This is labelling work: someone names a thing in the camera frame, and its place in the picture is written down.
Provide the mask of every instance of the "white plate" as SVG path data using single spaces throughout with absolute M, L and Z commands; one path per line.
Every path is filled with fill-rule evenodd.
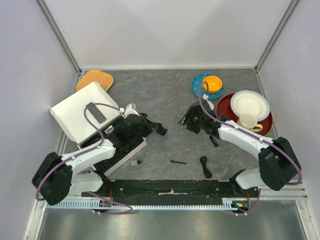
M 268 101 L 255 91 L 238 91 L 232 96 L 230 104 L 238 117 L 242 114 L 252 114 L 258 122 L 266 119 L 270 113 Z

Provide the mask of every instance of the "gray table surface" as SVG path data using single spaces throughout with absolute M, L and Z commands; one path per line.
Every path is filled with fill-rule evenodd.
M 201 73 L 220 77 L 225 90 L 222 96 L 241 90 L 261 93 L 253 69 L 179 69 L 179 70 L 110 70 L 114 84 L 108 94 L 120 107 L 136 104 L 136 110 L 148 114 L 153 122 L 162 123 L 168 132 L 165 136 L 149 135 L 147 146 L 133 158 L 116 169 L 110 179 L 206 179 L 200 157 L 206 156 L 211 179 L 228 180 L 242 169 L 258 166 L 258 161 L 239 147 L 217 139 L 215 148 L 209 136 L 202 130 L 195 134 L 186 130 L 178 121 L 190 105 L 198 100 L 191 91 L 192 79 Z M 213 100 L 214 106 L 221 99 Z M 274 137 L 273 131 L 268 137 Z M 65 152 L 77 150 L 68 141 Z M 132 166 L 130 161 L 143 163 Z M 170 160 L 187 164 L 170 163 Z

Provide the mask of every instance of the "white cup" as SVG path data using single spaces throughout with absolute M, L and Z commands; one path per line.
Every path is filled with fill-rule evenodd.
M 261 124 L 257 124 L 256 117 L 250 113 L 242 114 L 236 123 L 252 132 L 260 132 L 263 129 Z

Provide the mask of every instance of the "wire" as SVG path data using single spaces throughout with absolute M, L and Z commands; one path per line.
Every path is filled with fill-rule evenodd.
M 130 212 L 132 212 L 133 208 L 129 205 L 126 205 L 126 204 L 123 204 L 123 203 L 120 203 L 120 202 L 116 202 L 116 201 L 111 201 L 109 199 L 106 199 L 105 197 L 103 196 L 100 196 L 92 191 L 87 191 L 88 194 L 91 194 L 92 196 L 98 198 L 98 199 L 101 199 L 101 200 L 104 200 L 106 201 L 107 203 L 109 204 L 113 204 L 113 205 L 118 205 L 118 206 L 122 206 L 122 207 L 126 207 L 128 208 L 129 210 L 127 211 L 117 211 L 117 212 L 101 212 L 101 211 L 97 211 L 97 210 L 92 210 L 93 213 L 95 214 L 99 214 L 99 215 L 122 215 L 122 214 L 128 214 Z
M 253 211 L 253 210 L 256 208 L 256 206 L 258 205 L 260 196 L 261 196 L 261 188 L 259 187 L 258 197 L 256 198 L 256 201 L 254 202 L 254 204 L 253 204 L 253 206 L 252 206 L 251 209 L 249 209 L 248 211 L 246 211 L 246 212 L 244 212 L 244 213 L 234 213 L 234 212 L 232 212 L 232 211 L 224 211 L 224 213 L 232 214 L 232 215 L 236 215 L 236 216 L 246 216 L 248 213 L 250 213 L 251 211 Z
M 112 198 L 112 188 L 110 188 L 110 200 L 112 200 L 113 198 Z
M 204 176 L 205 176 L 205 178 L 210 179 L 212 177 L 212 173 L 207 168 L 207 161 L 208 161 L 207 157 L 205 157 L 205 156 L 200 157 L 200 163 L 203 168 Z
M 218 123 L 220 123 L 220 124 L 222 124 L 222 125 L 226 125 L 226 126 L 232 128 L 232 129 L 234 129 L 235 126 L 233 126 L 232 124 L 229 124 L 229 123 L 227 123 L 227 122 L 221 121 L 221 120 L 215 118 L 214 116 L 212 116 L 209 112 L 207 112 L 207 110 L 205 109 L 205 107 L 204 107 L 204 105 L 202 104 L 202 101 L 201 101 L 201 90 L 202 90 L 203 84 L 206 84 L 206 87 L 207 87 L 207 88 L 206 88 L 206 89 L 207 89 L 206 95 L 209 94 L 209 92 L 208 92 L 208 91 L 209 91 L 209 85 L 208 85 L 208 83 L 207 83 L 206 81 L 203 81 L 202 84 L 200 84 L 199 90 L 198 90 L 198 99 L 199 99 L 199 103 L 200 103 L 200 106 L 201 106 L 203 112 L 204 112 L 205 114 L 207 114 L 207 115 L 209 116 L 209 118 L 213 119 L 214 121 L 216 121 L 216 122 L 218 122 Z M 252 137 L 253 139 L 256 139 L 256 140 L 259 140 L 259 141 L 261 140 L 259 136 L 256 136 L 256 135 L 254 135 L 254 134 L 252 134 L 252 133 L 250 133 L 250 132 L 248 132 L 248 131 L 240 128 L 240 127 L 237 129 L 237 131 L 240 131 L 240 132 L 242 132 L 242 133 L 244 133 L 244 134 Z M 264 139 L 262 139 L 261 142 L 263 142 L 263 143 L 265 143 L 265 144 L 268 144 L 269 146 L 271 146 L 271 147 L 273 147 L 275 150 L 277 150 L 279 153 L 281 153 L 286 159 L 288 159 L 288 161 L 289 161 L 289 162 L 293 165 L 293 167 L 295 168 L 295 170 L 296 170 L 296 172 L 297 172 L 297 174 L 298 174 L 299 179 L 298 179 L 298 181 L 296 181 L 296 182 L 292 182 L 292 183 L 289 182 L 289 183 L 287 183 L 287 185 L 299 185 L 299 184 L 301 184 L 301 182 L 302 182 L 302 173 L 301 173 L 298 165 L 295 163 L 295 161 L 294 161 L 288 154 L 286 154 L 284 151 L 282 151 L 279 147 L 277 147 L 277 146 L 274 145 L 273 143 L 268 142 L 268 141 L 266 141 L 266 140 L 264 140 Z
M 241 209 L 239 206 L 238 206 L 238 209 L 239 209 L 240 211 L 244 212 L 244 213 L 247 213 L 248 210 L 250 209 L 250 202 L 248 201 L 248 210 L 243 210 L 243 209 Z
M 91 147 L 91 148 L 86 149 L 86 150 L 84 150 L 84 151 L 82 151 L 82 152 L 79 152 L 79 153 L 77 153 L 77 154 L 75 154 L 75 155 L 73 155 L 73 156 L 70 156 L 70 157 L 68 157 L 67 159 L 63 160 L 62 162 L 58 163 L 56 166 L 54 166 L 54 167 L 44 176 L 44 178 L 42 179 L 42 181 L 40 182 L 39 186 L 38 186 L 37 189 L 36 189 L 35 198 L 36 198 L 38 201 L 43 201 L 43 200 L 45 200 L 44 198 L 40 198 L 40 196 L 39 196 L 39 195 L 40 195 L 40 190 L 41 190 L 42 186 L 44 185 L 45 181 L 50 177 L 50 175 L 51 175 L 52 173 L 54 173 L 60 166 L 64 165 L 65 163 L 67 163 L 67 162 L 69 162 L 69 161 L 71 161 L 71 160 L 74 160 L 75 158 L 77 158 L 77 157 L 79 157 L 79 156 L 81 156 L 81 155 L 83 155 L 83 154 L 89 153 L 89 152 L 97 149 L 98 147 L 100 147 L 100 146 L 104 143 L 105 137 L 104 137 L 103 133 L 100 131 L 100 129 L 99 129 L 98 127 L 96 127 L 96 126 L 89 120 L 89 118 L 88 118 L 88 116 L 87 116 L 87 110 L 88 110 L 87 107 L 89 107 L 89 106 L 96 106 L 96 105 L 106 106 L 106 107 L 115 109 L 115 110 L 117 110 L 117 111 L 120 112 L 120 109 L 119 109 L 119 108 L 114 107 L 114 106 L 111 106 L 111 105 L 108 105 L 108 104 L 104 104 L 104 103 L 90 103 L 90 104 L 88 104 L 88 105 L 85 107 L 85 109 L 84 109 L 84 111 L 83 111 L 84 118 L 85 118 L 85 119 L 87 120 L 87 122 L 99 133 L 99 135 L 100 135 L 100 137 L 101 137 L 101 141 L 100 141 L 100 143 L 99 143 L 97 146 Z M 98 194 L 96 194 L 96 193 L 94 193 L 94 192 L 92 192 L 92 191 L 88 191 L 87 193 L 89 193 L 89 194 L 91 194 L 91 195 L 93 195 L 93 196 L 95 196 L 95 197 L 97 197 L 97 198 L 99 198 L 99 199 L 102 199 L 102 200 L 104 200 L 104 201 L 106 201 L 106 202 L 108 202 L 108 203 L 110 203 L 110 204 L 114 204 L 114 205 L 118 205 L 118 206 L 123 206 L 123 207 L 129 208 L 128 211 L 108 212 L 108 213 L 107 213 L 107 212 L 105 212 L 105 213 L 103 213 L 103 212 L 98 213 L 99 211 L 94 211 L 94 213 L 104 214 L 104 215 L 107 215 L 107 214 L 108 214 L 108 215 L 121 215 L 121 214 L 127 214 L 127 213 L 129 213 L 129 212 L 131 212 L 131 211 L 133 210 L 132 207 L 129 206 L 129 205 L 108 200 L 108 199 L 106 199 L 106 198 L 104 198 L 104 197 L 102 197 L 102 196 L 99 196 Z
M 244 204 L 246 204 L 246 203 L 249 203 L 249 200 L 250 200 L 250 193 L 247 191 L 246 192 L 246 195 L 247 195 L 247 200 L 245 201 L 245 203 Z

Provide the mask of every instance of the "teal plate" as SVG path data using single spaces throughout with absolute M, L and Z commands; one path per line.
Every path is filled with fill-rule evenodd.
M 213 75 L 211 73 L 202 73 L 198 76 L 195 76 L 194 79 L 191 81 L 191 90 L 197 97 L 198 97 L 199 87 L 200 87 L 202 81 L 204 80 L 204 78 L 207 76 L 216 76 L 216 75 Z M 225 87 L 223 86 L 218 92 L 209 93 L 208 99 L 214 100 L 214 99 L 221 97 L 221 95 L 224 93 L 224 90 L 225 90 Z M 203 97 L 204 94 L 206 94 L 206 90 L 204 89 L 204 87 L 202 87 L 201 88 L 201 97 Z

